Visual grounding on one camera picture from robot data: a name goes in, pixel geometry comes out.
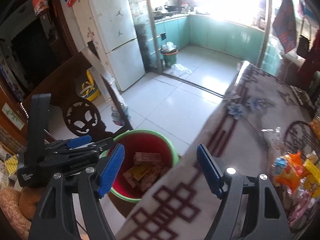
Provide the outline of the left hand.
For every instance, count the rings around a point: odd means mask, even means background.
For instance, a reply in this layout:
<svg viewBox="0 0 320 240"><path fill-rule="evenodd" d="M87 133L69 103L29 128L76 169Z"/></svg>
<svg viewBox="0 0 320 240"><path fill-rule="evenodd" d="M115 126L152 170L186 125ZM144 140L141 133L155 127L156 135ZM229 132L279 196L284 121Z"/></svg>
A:
<svg viewBox="0 0 320 240"><path fill-rule="evenodd" d="M35 215L37 204L45 192L45 188L24 187L21 191L18 206L22 215L28 220L32 220Z"/></svg>

